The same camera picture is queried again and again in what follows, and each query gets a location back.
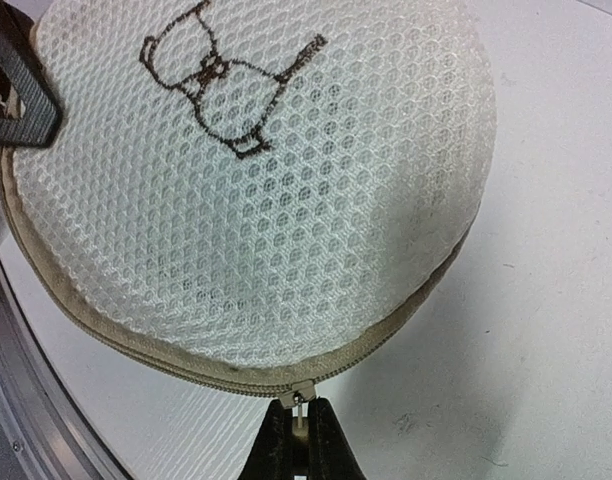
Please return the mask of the metal zipper pull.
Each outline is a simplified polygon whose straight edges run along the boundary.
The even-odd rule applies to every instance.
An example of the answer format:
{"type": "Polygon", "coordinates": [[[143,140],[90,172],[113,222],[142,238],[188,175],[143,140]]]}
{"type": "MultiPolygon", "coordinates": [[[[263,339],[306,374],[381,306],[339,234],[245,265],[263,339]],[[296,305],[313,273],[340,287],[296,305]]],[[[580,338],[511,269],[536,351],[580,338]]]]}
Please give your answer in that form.
{"type": "Polygon", "coordinates": [[[315,398],[315,382],[311,379],[292,384],[287,391],[278,396],[280,403],[285,409],[297,409],[297,430],[304,430],[306,426],[304,404],[315,398]]]}

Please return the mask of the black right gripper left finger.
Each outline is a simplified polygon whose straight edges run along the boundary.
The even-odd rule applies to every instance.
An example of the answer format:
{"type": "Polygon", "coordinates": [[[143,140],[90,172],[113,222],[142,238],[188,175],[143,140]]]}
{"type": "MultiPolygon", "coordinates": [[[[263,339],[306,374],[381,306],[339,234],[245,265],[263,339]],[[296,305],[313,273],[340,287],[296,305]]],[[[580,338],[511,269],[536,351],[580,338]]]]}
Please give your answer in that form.
{"type": "Polygon", "coordinates": [[[292,411],[272,400],[263,418],[240,480],[290,480],[293,472],[292,411]]]}

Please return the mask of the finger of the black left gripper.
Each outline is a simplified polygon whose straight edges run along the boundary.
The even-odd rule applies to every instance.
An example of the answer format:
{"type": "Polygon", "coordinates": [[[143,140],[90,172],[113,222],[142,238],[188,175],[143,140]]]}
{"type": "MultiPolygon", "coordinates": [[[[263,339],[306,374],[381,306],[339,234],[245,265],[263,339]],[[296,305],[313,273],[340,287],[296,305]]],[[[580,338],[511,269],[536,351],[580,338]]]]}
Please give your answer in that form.
{"type": "Polygon", "coordinates": [[[0,1],[0,147],[47,148],[63,110],[31,46],[33,21],[0,1]]]}

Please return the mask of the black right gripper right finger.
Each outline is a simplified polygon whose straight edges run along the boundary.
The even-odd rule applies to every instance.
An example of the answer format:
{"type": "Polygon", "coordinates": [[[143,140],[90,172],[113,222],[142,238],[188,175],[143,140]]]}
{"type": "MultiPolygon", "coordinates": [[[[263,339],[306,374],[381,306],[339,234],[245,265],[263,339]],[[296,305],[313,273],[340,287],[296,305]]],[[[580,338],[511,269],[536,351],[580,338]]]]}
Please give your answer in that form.
{"type": "Polygon", "coordinates": [[[366,480],[327,399],[309,403],[308,428],[308,479],[366,480]]]}

